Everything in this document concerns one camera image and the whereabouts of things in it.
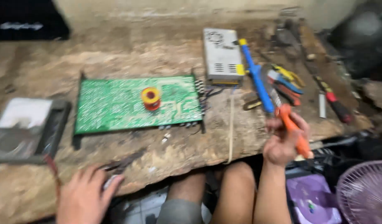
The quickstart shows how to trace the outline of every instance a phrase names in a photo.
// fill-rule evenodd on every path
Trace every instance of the shorts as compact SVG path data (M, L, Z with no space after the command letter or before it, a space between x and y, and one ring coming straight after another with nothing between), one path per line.
M201 206L183 199L165 201L156 224L203 224Z

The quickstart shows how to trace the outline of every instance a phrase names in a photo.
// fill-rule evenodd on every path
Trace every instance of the electric fan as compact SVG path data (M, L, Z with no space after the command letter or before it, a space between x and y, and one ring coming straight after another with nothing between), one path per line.
M382 160L360 163L343 173L337 200L350 224L382 224Z

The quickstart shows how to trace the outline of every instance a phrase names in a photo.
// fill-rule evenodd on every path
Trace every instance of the leg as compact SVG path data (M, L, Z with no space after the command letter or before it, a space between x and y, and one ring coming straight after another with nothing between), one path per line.
M205 190L205 173L193 170L178 177L169 188L157 224L201 224L201 205Z
M223 174L220 196L212 224L252 223L255 179L252 169L244 162L228 166Z

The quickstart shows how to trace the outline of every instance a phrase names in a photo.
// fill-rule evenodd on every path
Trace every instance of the tiled floor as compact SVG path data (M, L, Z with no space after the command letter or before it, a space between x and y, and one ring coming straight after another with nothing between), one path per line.
M126 201L119 205L115 211L115 224L146 224L146 218L155 215L157 218L162 204L166 200L168 187L131 201ZM202 204L202 218L204 223L208 223L212 218L208 208Z

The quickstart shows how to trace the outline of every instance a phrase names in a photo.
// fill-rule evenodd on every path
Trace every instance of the wooden table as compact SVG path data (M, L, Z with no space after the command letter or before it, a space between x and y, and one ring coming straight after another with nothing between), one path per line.
M91 29L75 34L66 42L0 43L0 108L15 96L51 97L67 99L75 105L79 71L84 68L90 78L134 78L188 74L196 68L203 79L202 28L206 21L180 20L173 22L134 24L127 28L110 25L106 31ZM268 21L253 20L242 23L210 23L210 27L236 28L240 37L246 37L256 62L260 61L256 48L255 28ZM290 65L278 52L272 58L293 68L306 82L302 106L294 110L311 126L311 140L322 140L371 126L364 116L345 126L327 107L326 120L318 118L318 87L304 66ZM339 99L352 111L358 102L350 94L347 83L334 72L334 65L324 66L324 79L333 87ZM4 94L4 87L14 83L17 91ZM118 194L129 194L169 176L187 173L203 166L212 166L228 160L228 130L230 92L209 99L210 109L205 116L206 134L197 127L170 130L149 128L85 137L82 148L71 146L74 112L71 111L56 156L59 176L69 181L78 169L97 162L119 159L147 146L148 152L124 172L127 177ZM254 95L251 81L234 92L234 152L233 159L261 153L268 135L264 132L265 116L262 108L243 111L242 106ZM164 134L171 137L162 143ZM33 221L55 212L54 179L47 166L0 165L0 223Z

